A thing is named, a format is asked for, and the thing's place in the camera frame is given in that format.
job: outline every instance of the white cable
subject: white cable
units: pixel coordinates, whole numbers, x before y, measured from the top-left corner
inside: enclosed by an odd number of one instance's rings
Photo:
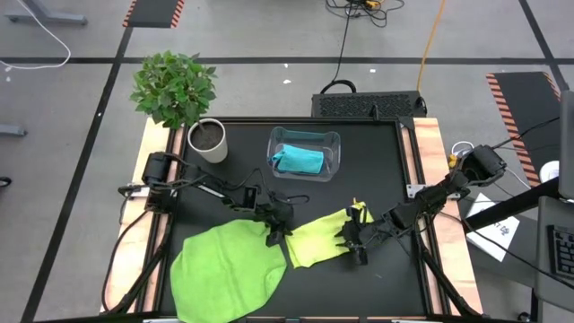
[[[460,144],[468,144],[468,145],[470,146],[470,149],[463,149],[463,150],[458,151],[457,153],[455,153],[455,147],[457,147],[457,146],[460,145]],[[474,149],[473,143],[467,142],[467,141],[464,141],[464,140],[463,140],[463,141],[459,141],[459,142],[456,143],[456,144],[453,144],[453,145],[452,145],[452,148],[450,148],[450,153],[451,153],[451,154],[454,154],[455,156],[457,156],[459,153],[463,153],[463,152],[469,151],[469,150],[471,150],[471,149]]]
[[[30,10],[30,8],[28,8],[28,6],[22,2],[22,0],[16,0],[16,1],[18,1],[18,3],[19,3],[24,9],[26,9],[26,11],[30,14],[30,16],[31,16],[32,18],[34,18],[34,20],[38,23],[38,25],[39,25],[40,27],[42,27],[42,29],[43,29],[44,31],[46,31],[50,36],[52,36],[55,40],[57,40],[57,42],[59,42],[60,44],[62,44],[62,46],[64,46],[65,50],[67,50],[67,52],[68,52],[68,56],[65,58],[64,62],[62,62],[62,63],[60,63],[60,64],[58,64],[58,65],[16,66],[16,65],[7,64],[7,63],[3,62],[2,60],[0,60],[0,63],[1,63],[2,65],[4,65],[4,66],[7,66],[7,67],[10,67],[10,68],[13,68],[13,69],[20,69],[20,70],[39,70],[39,69],[43,69],[43,68],[58,68],[58,67],[64,66],[64,65],[70,60],[70,57],[72,56],[72,51],[70,51],[70,48],[68,48],[68,46],[66,46],[65,43],[64,43],[62,40],[60,40],[58,37],[56,37],[56,35],[54,35],[51,31],[49,31],[48,28],[46,28],[46,27],[42,24],[42,22],[40,22],[40,21],[38,20],[38,18],[36,18],[36,15],[32,12],[32,10]]]
[[[513,170],[511,170],[510,167],[507,167],[506,170],[508,170],[510,172],[510,174],[512,174],[512,176],[517,178],[520,181],[520,183],[522,183],[522,185],[524,185],[526,188],[530,189],[530,185],[526,184],[524,182],[524,180],[520,179],[520,177],[517,175],[517,173],[515,173]]]

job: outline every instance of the clear plastic bin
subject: clear plastic bin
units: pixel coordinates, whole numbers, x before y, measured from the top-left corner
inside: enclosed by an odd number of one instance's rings
[[[323,166],[318,174],[286,172],[277,169],[272,157],[280,152],[284,144],[323,153]],[[284,127],[275,127],[271,131],[267,146],[267,164],[274,176],[280,179],[303,179],[327,182],[339,170],[341,162],[341,136],[334,131],[325,134],[291,131]]]

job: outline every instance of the blue cloth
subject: blue cloth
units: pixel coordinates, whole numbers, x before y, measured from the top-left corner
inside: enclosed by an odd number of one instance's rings
[[[271,160],[275,165],[278,163],[276,167],[279,171],[318,174],[323,167],[323,152],[284,144],[281,151],[276,153]]]

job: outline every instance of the microfiber towel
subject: microfiber towel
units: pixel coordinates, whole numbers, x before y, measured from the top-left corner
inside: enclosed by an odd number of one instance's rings
[[[265,245],[268,233],[235,220],[185,239],[170,272],[178,319],[229,322],[265,305],[287,267],[281,247]]]
[[[355,202],[351,207],[364,211],[367,223],[373,222],[364,202]],[[343,209],[302,225],[293,230],[292,236],[285,236],[293,267],[311,267],[317,262],[349,252],[348,248],[337,246],[344,243],[344,238],[335,235],[341,231],[343,224],[350,220],[347,209]]]
[[[277,164],[279,171],[302,172],[318,174],[323,167],[323,152],[294,147],[284,144],[280,152],[276,153],[271,160]]]

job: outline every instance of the gray floor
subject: gray floor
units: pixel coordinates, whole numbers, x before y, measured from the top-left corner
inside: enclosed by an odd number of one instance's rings
[[[129,0],[47,0],[50,8],[87,15],[85,27],[48,26],[70,47],[73,57],[113,57],[124,29]],[[574,57],[570,0],[528,0],[553,54]],[[389,14],[388,26],[352,21],[348,57],[420,57],[439,0],[411,0]],[[18,8],[0,3],[0,12]],[[198,0],[187,2],[175,30],[138,29],[126,56],[157,51],[202,57],[336,57],[344,19],[326,12],[321,0]],[[61,57],[63,49],[33,24],[0,18],[0,57]],[[431,57],[543,58],[517,0],[448,1]],[[212,116],[308,116],[313,93],[333,78],[334,64],[218,65],[218,99]],[[117,237],[117,187],[132,176],[144,128],[144,116],[127,99],[139,65],[122,65],[82,185],[36,319],[89,316],[100,307],[100,288]],[[110,65],[72,64],[59,69],[0,69],[0,121],[24,126],[24,138],[0,137],[0,173],[14,183],[0,191],[0,313],[2,321],[22,315],[48,240],[59,216],[85,137],[94,118]],[[545,65],[428,65],[422,94],[430,116],[439,119],[445,147],[459,140],[493,144],[508,137],[485,74],[545,71]],[[562,65],[574,83],[574,65]],[[353,64],[340,78],[353,80],[360,92],[412,90],[417,65]],[[345,88],[334,88],[333,92]],[[501,152],[520,171],[517,156]],[[500,185],[513,194],[523,190],[510,176]],[[507,198],[497,188],[483,191]],[[527,216],[535,218],[535,213]],[[475,269],[486,313],[513,319],[529,308],[529,290]],[[574,321],[556,308],[553,321]]]

